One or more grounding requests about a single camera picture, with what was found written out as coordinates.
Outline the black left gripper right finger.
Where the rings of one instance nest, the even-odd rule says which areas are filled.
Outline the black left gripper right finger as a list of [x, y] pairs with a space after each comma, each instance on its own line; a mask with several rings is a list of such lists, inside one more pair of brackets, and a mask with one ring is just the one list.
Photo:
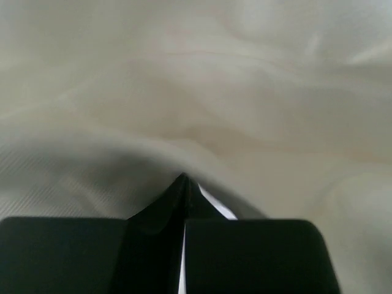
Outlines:
[[240, 219], [185, 178], [184, 293], [339, 293], [318, 228], [302, 219]]

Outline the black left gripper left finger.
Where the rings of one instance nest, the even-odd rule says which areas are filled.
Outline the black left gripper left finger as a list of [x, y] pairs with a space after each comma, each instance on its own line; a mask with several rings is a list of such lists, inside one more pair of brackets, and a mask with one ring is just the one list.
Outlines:
[[187, 178], [129, 219], [1, 221], [2, 293], [177, 293]]

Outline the white pleated skirt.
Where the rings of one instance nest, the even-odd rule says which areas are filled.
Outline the white pleated skirt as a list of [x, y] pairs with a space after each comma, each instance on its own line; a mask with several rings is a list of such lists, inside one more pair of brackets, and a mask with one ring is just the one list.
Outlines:
[[1, 217], [126, 219], [180, 173], [390, 293], [391, 2], [1, 2]]

